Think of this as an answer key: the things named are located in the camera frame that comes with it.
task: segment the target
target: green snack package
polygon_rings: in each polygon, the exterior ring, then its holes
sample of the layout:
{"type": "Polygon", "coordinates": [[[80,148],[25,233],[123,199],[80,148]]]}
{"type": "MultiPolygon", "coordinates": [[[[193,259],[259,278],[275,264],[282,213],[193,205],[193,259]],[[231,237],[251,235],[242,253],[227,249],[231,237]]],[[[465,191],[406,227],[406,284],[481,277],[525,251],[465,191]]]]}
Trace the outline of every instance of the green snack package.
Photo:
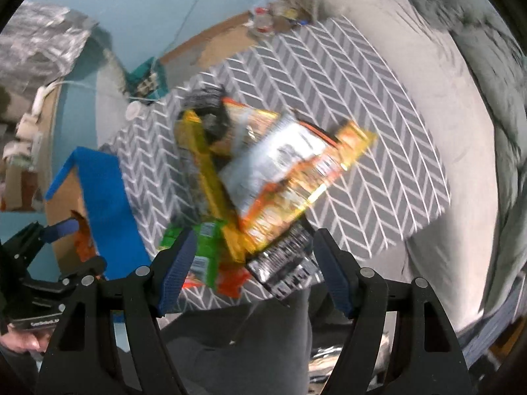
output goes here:
{"type": "MultiPolygon", "coordinates": [[[[221,221],[201,223],[194,226],[198,235],[198,250],[190,266],[189,277],[201,281],[206,286],[215,288],[218,276],[218,265],[223,241],[221,221]]],[[[166,250],[174,244],[182,228],[169,226],[157,250],[166,250]]]]}

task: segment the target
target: silver rivet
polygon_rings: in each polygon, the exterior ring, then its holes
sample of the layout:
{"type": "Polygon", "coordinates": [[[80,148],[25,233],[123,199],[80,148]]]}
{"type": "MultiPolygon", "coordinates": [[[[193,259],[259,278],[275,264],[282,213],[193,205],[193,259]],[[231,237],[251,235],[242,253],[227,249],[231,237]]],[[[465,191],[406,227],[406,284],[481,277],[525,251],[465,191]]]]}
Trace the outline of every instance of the silver rivet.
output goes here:
{"type": "Polygon", "coordinates": [[[370,268],[362,268],[362,269],[360,269],[360,274],[363,277],[374,277],[375,276],[375,272],[373,271],[373,269],[370,269],[370,268]]]}
{"type": "Polygon", "coordinates": [[[148,266],[141,266],[140,268],[135,269],[135,274],[137,276],[146,276],[150,273],[150,268],[148,266]]]}
{"type": "Polygon", "coordinates": [[[426,279],[423,279],[422,277],[418,277],[416,280],[415,280],[415,284],[419,287],[419,288],[426,288],[428,286],[428,281],[426,279]]]}
{"type": "Polygon", "coordinates": [[[91,275],[88,275],[88,276],[85,276],[82,278],[82,281],[81,281],[81,284],[83,284],[84,286],[89,286],[93,283],[93,281],[95,281],[96,279],[91,276],[91,275]]]}

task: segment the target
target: human hand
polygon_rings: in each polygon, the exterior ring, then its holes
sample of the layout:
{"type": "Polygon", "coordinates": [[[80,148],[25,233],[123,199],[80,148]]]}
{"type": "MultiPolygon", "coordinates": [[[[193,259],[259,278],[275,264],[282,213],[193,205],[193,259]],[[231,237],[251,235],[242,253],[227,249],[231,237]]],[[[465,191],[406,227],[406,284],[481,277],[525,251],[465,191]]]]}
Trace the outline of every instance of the human hand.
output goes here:
{"type": "Polygon", "coordinates": [[[7,329],[9,332],[0,336],[0,344],[17,354],[28,351],[45,352],[52,333],[49,329],[38,332],[17,331],[11,325],[7,329]]]}

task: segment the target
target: green blanket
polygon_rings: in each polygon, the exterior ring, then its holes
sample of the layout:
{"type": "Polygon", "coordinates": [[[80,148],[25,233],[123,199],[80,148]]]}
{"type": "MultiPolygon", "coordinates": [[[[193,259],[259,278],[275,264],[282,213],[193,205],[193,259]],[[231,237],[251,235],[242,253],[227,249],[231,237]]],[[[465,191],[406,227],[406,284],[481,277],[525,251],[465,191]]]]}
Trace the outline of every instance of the green blanket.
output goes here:
{"type": "Polygon", "coordinates": [[[488,0],[412,2],[430,25],[450,32],[494,122],[500,214],[497,255],[489,270],[491,282],[485,301],[485,314],[491,314],[503,304],[527,261],[524,54],[488,0]]]}

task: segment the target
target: black snack package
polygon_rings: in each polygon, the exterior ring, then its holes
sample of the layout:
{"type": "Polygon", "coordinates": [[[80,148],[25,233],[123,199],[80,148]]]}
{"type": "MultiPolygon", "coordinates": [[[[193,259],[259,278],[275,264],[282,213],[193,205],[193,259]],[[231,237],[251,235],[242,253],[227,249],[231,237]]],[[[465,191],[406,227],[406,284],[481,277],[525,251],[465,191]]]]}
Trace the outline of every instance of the black snack package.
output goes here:
{"type": "Polygon", "coordinates": [[[272,245],[247,262],[247,269],[274,297],[283,299],[318,272],[314,230],[303,216],[272,245]]]}
{"type": "Polygon", "coordinates": [[[230,119],[223,104],[227,96],[223,86],[206,86],[201,89],[190,91],[182,104],[182,117],[184,110],[194,110],[201,119],[205,130],[207,142],[212,144],[225,136],[229,127],[230,119]]]}

